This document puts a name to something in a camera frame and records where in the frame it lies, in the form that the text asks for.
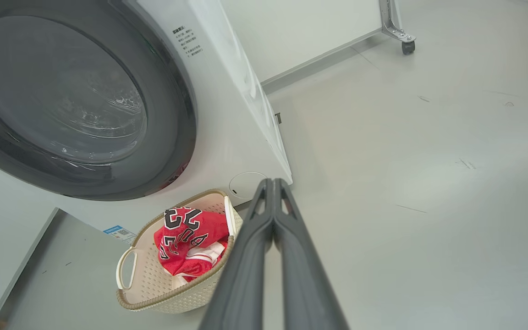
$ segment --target glossy floor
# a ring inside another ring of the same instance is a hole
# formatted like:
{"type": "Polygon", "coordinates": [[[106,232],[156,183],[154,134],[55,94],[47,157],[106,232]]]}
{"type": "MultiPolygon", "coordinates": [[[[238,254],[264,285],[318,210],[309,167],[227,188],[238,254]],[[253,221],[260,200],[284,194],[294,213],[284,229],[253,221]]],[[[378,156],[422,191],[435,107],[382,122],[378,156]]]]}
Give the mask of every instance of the glossy floor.
{"type": "MultiPolygon", "coordinates": [[[[528,328],[528,0],[403,0],[417,50],[375,37],[270,94],[293,194],[352,329],[528,328]]],[[[13,330],[194,330],[204,308],[131,313],[127,247],[60,223],[13,330]]],[[[282,328],[280,257],[264,328],[282,328]]]]}

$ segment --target washing machine door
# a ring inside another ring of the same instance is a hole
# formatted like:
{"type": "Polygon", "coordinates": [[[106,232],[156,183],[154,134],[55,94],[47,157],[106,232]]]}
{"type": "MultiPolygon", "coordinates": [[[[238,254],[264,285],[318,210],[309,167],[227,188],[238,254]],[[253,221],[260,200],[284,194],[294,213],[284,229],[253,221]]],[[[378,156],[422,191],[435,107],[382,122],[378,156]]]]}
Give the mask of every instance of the washing machine door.
{"type": "Polygon", "coordinates": [[[0,0],[0,169],[90,200],[164,188],[197,130],[173,55],[120,1],[0,0]]]}

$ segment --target label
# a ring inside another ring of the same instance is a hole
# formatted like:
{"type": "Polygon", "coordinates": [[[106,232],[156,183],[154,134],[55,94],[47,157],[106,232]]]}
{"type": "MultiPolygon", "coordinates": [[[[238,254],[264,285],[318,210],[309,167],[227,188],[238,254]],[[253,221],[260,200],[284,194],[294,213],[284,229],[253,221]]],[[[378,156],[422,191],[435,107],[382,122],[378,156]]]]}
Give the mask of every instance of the label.
{"type": "Polygon", "coordinates": [[[191,58],[203,51],[195,32],[190,27],[178,27],[172,30],[172,33],[176,37],[176,41],[180,44],[183,54],[187,55],[187,58],[191,58]]]}
{"type": "Polygon", "coordinates": [[[129,230],[124,229],[120,225],[116,225],[115,227],[109,228],[108,230],[104,230],[103,232],[105,234],[109,234],[117,238],[118,240],[124,243],[128,243],[130,245],[134,242],[134,238],[136,238],[137,236],[133,232],[130,232],[129,230]]]}

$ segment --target door glass window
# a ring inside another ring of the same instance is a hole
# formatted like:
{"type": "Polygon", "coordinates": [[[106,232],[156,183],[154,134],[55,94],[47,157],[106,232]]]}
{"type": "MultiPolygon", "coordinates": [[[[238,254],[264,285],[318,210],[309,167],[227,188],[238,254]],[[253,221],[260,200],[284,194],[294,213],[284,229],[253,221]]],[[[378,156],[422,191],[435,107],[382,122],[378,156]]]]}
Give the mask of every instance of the door glass window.
{"type": "Polygon", "coordinates": [[[147,125],[138,88],[111,55],[33,16],[0,18],[0,118],[13,136],[84,163],[127,157],[147,125]]]}

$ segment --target clothing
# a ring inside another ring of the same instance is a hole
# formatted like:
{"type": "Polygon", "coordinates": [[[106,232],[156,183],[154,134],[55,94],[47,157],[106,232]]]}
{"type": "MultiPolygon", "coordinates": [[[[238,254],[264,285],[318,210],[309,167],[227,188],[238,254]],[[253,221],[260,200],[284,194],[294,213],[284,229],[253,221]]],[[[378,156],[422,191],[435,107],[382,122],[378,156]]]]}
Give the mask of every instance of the clothing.
{"type": "Polygon", "coordinates": [[[164,211],[164,226],[155,232],[154,242],[160,264],[182,285],[220,261],[228,237],[226,215],[175,207],[164,211]]]}

